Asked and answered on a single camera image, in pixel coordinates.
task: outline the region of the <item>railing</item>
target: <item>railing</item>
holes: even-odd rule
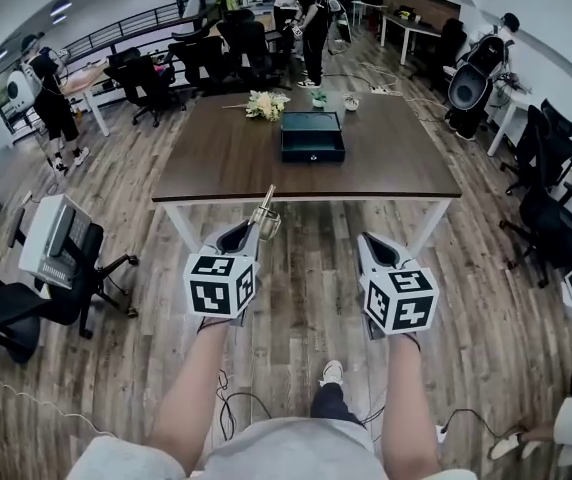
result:
[[[126,39],[131,39],[162,28],[193,22],[197,22],[196,25],[199,27],[201,26],[201,20],[203,18],[212,18],[214,13],[219,13],[219,7],[217,5],[208,6],[195,16],[182,18],[179,4],[170,4],[131,16],[130,18],[97,30],[66,46],[66,49],[71,55],[69,63],[75,62],[103,48],[114,46]]]

